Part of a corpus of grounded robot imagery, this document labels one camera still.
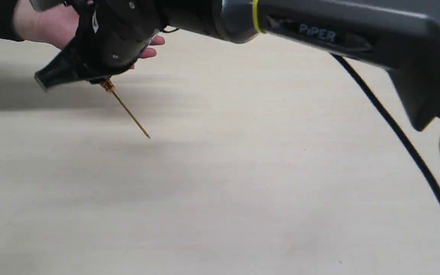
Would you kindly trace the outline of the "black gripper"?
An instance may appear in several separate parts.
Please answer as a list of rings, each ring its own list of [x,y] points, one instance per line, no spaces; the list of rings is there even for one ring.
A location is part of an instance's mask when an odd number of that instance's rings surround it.
[[[67,0],[79,15],[76,35],[49,64],[34,74],[48,90],[130,69],[164,22],[153,0]]]

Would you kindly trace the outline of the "open human hand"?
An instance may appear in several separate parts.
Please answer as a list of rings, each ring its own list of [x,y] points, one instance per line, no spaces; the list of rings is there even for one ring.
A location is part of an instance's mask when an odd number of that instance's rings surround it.
[[[72,7],[58,5],[37,12],[29,0],[18,0],[13,12],[12,28],[21,40],[42,42],[64,49],[75,37],[79,19]]]

